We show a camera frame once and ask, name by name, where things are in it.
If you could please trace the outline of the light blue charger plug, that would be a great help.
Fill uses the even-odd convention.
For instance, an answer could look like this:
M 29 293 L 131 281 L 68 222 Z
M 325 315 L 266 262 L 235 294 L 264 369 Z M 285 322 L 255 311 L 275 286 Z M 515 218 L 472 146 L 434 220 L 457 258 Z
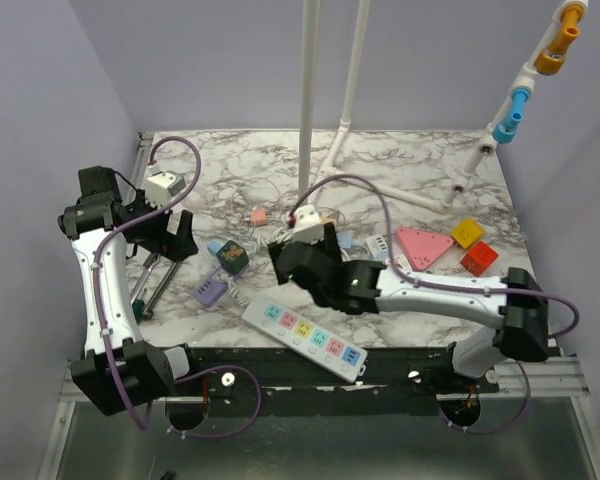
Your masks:
M 212 256 L 216 256 L 222 248 L 222 244 L 217 240 L 212 240 L 207 245 L 207 250 Z

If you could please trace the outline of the dark green cube socket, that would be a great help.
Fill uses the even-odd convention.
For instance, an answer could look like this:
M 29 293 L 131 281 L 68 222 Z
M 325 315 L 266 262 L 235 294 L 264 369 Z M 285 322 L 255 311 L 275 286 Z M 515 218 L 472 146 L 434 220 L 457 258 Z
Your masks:
M 246 250 L 237 242 L 228 240 L 216 252 L 221 267 L 230 275 L 240 274 L 249 264 Z

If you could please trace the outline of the purple USB power strip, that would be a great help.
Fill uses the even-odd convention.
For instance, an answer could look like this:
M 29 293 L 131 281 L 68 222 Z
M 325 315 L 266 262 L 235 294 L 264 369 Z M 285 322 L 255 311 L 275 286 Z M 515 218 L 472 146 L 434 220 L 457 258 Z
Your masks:
M 236 284 L 236 280 L 242 275 L 243 272 L 231 274 L 219 266 L 194 288 L 194 297 L 204 308 L 214 306 L 225 295 L 228 295 L 238 306 L 246 307 L 249 300 L 240 292 Z

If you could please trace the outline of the white multicolour power strip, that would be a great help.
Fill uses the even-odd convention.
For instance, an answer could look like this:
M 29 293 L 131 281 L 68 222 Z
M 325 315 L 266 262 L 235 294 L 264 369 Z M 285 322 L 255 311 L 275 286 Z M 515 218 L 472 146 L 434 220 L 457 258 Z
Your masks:
M 366 371 L 368 352 L 267 296 L 256 297 L 242 319 L 252 328 L 348 383 Z

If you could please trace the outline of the pink charger plug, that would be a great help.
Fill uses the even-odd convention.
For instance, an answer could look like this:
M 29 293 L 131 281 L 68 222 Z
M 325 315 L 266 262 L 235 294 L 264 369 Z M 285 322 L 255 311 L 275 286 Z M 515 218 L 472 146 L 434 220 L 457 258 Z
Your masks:
M 267 212 L 264 208 L 256 208 L 250 212 L 250 223 L 253 226 L 264 226 L 268 223 Z

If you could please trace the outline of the pink triangular power strip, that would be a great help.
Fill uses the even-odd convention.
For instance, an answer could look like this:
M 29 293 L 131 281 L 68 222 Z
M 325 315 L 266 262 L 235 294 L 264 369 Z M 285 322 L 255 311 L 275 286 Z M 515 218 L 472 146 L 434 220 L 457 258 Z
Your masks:
M 395 236 L 414 271 L 429 269 L 454 244 L 450 236 L 408 227 L 399 227 Z

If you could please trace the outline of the yellow cube socket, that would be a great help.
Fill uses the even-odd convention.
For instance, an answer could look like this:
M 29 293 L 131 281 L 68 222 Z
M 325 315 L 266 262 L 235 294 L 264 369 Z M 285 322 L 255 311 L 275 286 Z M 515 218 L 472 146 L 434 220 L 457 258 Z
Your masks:
M 486 231 L 484 227 L 474 218 L 463 219 L 451 232 L 453 240 L 467 250 L 480 241 Z

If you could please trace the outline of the red cube socket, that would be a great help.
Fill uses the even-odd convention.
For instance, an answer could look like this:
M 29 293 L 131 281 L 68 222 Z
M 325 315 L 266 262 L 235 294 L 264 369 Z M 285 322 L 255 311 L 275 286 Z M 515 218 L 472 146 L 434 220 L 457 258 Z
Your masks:
M 473 245 L 461 259 L 460 264 L 473 276 L 479 277 L 499 258 L 499 253 L 484 241 Z

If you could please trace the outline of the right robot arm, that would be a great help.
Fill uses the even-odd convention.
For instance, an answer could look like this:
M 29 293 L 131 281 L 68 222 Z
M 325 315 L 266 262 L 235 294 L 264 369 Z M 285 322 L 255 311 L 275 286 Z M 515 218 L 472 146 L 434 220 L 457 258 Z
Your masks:
M 295 283 L 319 307 L 348 315 L 419 312 L 478 324 L 475 334 L 449 347 L 450 361 L 440 367 L 451 391 L 465 390 L 506 359 L 539 363 L 549 357 L 548 296 L 525 269 L 462 278 L 346 261 L 330 224 L 313 242 L 273 241 L 267 250 L 278 283 Z

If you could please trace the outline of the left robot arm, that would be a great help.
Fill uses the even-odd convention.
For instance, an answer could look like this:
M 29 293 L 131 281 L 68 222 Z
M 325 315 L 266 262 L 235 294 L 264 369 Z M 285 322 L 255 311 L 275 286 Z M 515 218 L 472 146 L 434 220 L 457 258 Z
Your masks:
M 175 233 L 168 230 L 166 206 L 184 189 L 184 178 L 155 171 L 129 204 L 113 169 L 82 169 L 78 178 L 81 195 L 58 218 L 79 263 L 87 311 L 84 355 L 70 366 L 73 382 L 106 416 L 175 391 L 194 393 L 202 372 L 188 347 L 160 348 L 143 338 L 126 272 L 129 245 L 174 263 L 197 254 L 191 212 L 182 212 Z

